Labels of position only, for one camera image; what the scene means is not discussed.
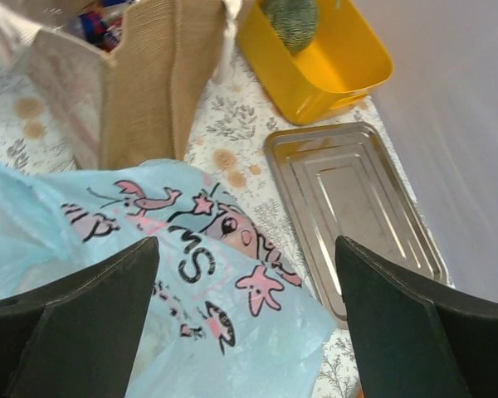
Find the light blue plastic bag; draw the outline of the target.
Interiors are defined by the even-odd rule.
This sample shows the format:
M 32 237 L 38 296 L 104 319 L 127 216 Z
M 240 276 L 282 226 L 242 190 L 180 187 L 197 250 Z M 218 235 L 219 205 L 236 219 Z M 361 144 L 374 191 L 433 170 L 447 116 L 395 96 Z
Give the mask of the light blue plastic bag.
M 206 173 L 170 159 L 28 176 L 0 165 L 0 300 L 146 237 L 159 267 L 123 397 L 308 397 L 336 324 Z

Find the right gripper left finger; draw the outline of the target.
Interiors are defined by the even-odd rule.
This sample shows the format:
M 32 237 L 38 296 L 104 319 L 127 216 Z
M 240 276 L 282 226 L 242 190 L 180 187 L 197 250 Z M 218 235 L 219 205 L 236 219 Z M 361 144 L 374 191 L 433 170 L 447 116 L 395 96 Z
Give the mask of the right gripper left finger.
M 159 267 L 146 237 L 0 300 L 0 397 L 123 397 Z

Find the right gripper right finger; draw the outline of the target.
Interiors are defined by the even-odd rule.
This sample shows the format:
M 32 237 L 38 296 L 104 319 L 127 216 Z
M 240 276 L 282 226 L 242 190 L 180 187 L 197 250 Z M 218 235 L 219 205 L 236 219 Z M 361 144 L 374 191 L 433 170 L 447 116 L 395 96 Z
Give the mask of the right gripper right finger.
M 365 397 L 498 397 L 498 303 L 343 235 L 335 266 Z

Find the green melon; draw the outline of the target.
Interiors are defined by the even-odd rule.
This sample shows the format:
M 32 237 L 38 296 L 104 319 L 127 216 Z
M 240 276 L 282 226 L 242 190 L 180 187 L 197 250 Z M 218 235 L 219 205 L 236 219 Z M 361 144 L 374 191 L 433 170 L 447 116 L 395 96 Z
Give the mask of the green melon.
M 305 50 L 319 27 L 319 7 L 314 0 L 268 0 L 261 10 L 276 35 L 293 55 Z

